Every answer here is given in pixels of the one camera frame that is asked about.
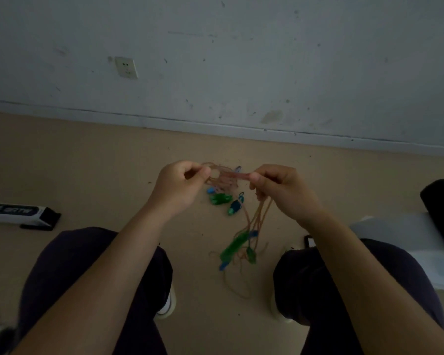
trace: gray wall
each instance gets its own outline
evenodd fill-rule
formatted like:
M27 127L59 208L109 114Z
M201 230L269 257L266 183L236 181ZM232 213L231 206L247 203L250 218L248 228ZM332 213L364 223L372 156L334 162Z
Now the gray wall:
M444 155L444 0L0 0L0 111Z

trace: black label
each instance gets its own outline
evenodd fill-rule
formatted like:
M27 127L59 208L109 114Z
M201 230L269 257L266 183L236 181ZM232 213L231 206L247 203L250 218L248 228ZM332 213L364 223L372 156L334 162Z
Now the black label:
M39 212L39 208L32 205L0 204L0 214L22 215L31 217Z

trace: pants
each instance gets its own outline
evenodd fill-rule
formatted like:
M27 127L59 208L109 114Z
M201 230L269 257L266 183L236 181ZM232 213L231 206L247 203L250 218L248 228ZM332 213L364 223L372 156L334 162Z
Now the pants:
M17 341L94 263L116 235L102 228L85 228L65 231L48 244L24 286ZM444 328L439 299L414 258L390 244L369 239L363 242ZM114 354L166 354L153 318L169 295L172 273L166 253L158 247L137 288ZM275 268L273 281L280 312L300 323L307 320L311 325L302 354L362 353L342 299L316 248L285 253Z

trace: baseboard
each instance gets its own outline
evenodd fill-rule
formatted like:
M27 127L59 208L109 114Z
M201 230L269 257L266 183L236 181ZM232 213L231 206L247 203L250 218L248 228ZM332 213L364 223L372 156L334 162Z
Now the baseboard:
M273 131L262 128L209 124L176 119L139 116L135 114L106 113L91 110L58 108L52 106L27 105L10 101L0 101L0 112L25 114L45 118L57 118L68 121L117 124L124 126L155 128L167 131L210 134L251 140L301 143L315 146L366 149L396 153L414 153L444 157L444 147L426 144L374 140L347 136L332 136L306 132Z

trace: person's left arm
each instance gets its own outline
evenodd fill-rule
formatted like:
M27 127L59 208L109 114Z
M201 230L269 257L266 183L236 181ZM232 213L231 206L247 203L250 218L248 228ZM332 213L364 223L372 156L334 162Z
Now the person's left arm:
M209 175L190 161L164 167L148 202L12 355L111 354L164 224L194 202Z

